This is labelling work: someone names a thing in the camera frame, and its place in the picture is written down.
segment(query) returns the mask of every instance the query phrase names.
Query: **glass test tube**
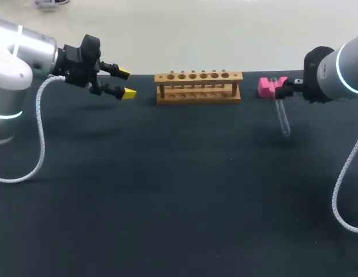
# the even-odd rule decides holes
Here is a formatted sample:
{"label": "glass test tube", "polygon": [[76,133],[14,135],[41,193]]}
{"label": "glass test tube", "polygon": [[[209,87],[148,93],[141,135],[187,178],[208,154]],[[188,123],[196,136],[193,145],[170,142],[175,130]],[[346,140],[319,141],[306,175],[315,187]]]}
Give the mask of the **glass test tube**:
{"label": "glass test tube", "polygon": [[[270,82],[272,83],[272,85],[274,87],[274,90],[275,90],[276,87],[278,86],[277,78],[271,78]],[[289,135],[290,135],[290,127],[289,127],[289,122],[288,122],[287,115],[285,113],[283,100],[276,99],[275,100],[275,108],[277,109],[277,114],[278,114],[279,122],[281,124],[282,133],[283,133],[283,135],[285,137],[289,137]]]}

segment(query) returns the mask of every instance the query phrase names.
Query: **pink object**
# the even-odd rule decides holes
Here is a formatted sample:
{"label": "pink object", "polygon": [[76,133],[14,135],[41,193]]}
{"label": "pink object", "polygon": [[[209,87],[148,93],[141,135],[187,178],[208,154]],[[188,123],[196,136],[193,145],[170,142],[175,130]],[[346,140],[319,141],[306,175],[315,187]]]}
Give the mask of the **pink object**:
{"label": "pink object", "polygon": [[281,77],[275,84],[269,81],[268,78],[260,78],[259,81],[259,95],[261,98],[275,98],[275,88],[282,86],[287,77]]}

